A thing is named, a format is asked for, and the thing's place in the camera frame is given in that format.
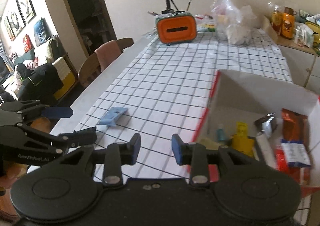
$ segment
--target black circular disc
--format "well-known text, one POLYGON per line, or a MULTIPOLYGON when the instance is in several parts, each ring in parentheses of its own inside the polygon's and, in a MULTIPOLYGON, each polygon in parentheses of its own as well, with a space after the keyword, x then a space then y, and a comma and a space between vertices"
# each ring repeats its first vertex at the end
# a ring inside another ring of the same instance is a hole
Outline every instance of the black circular disc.
POLYGON ((301 197, 300 186, 293 179, 256 165, 229 171, 217 182, 214 192, 228 213, 257 221, 292 216, 301 197))
POLYGON ((12 187, 11 200, 20 215, 33 220, 56 221, 79 214, 95 200, 92 178, 71 165, 37 169, 12 187))

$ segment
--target open box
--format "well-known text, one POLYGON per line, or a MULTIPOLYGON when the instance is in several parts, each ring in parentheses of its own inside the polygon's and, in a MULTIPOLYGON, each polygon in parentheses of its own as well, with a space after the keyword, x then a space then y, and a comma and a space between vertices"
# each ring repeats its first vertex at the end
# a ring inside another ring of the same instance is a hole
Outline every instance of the open box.
MULTIPOLYGON (((301 186, 303 196, 311 194, 320 185, 320 103, 319 96, 303 87, 250 73, 232 70, 218 71, 205 110, 192 139, 216 139, 219 124, 227 138, 236 134, 236 122, 248 124, 248 136, 258 130, 253 122, 268 113, 276 113, 278 127, 269 139, 273 149, 282 139, 282 108, 308 116, 311 159, 309 186, 301 186)), ((210 168, 211 179, 214 170, 210 168)))

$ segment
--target pink towel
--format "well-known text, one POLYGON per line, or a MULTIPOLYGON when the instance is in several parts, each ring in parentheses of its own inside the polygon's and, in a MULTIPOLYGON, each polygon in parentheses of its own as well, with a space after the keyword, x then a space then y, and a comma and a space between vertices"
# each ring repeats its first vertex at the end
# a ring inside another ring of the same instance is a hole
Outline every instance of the pink towel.
POLYGON ((95 50, 95 53, 97 54, 100 63, 101 72, 121 55, 121 51, 115 40, 104 43, 95 50))

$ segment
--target framed picture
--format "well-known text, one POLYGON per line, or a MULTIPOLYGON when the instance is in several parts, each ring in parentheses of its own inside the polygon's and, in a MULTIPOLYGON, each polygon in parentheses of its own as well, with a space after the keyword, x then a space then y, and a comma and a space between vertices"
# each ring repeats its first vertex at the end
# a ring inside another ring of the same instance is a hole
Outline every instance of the framed picture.
POLYGON ((36 16, 31 0, 17 0, 17 2, 25 23, 29 23, 29 21, 36 16))
POLYGON ((9 34, 9 37, 10 37, 11 41, 14 41, 16 36, 13 34, 13 31, 12 31, 12 29, 10 27, 8 16, 6 16, 5 19, 4 19, 4 25, 5 25, 5 28, 7 29, 7 32, 9 34))
POLYGON ((8 15, 9 24, 13 31, 13 34, 17 36, 25 27, 25 23, 21 17, 16 0, 14 0, 10 5, 7 15, 8 15))

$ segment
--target chair backrest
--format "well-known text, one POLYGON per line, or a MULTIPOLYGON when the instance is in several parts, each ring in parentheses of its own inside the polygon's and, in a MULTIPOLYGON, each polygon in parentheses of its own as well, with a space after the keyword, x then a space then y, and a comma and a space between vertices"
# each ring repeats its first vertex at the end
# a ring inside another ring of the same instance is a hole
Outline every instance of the chair backrest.
POLYGON ((88 87, 94 79, 101 74, 101 68, 98 61, 97 54, 94 52, 82 64, 78 72, 79 82, 84 88, 88 87))
POLYGON ((129 48, 134 44, 132 38, 122 38, 122 39, 116 40, 116 42, 122 53, 124 49, 129 48))

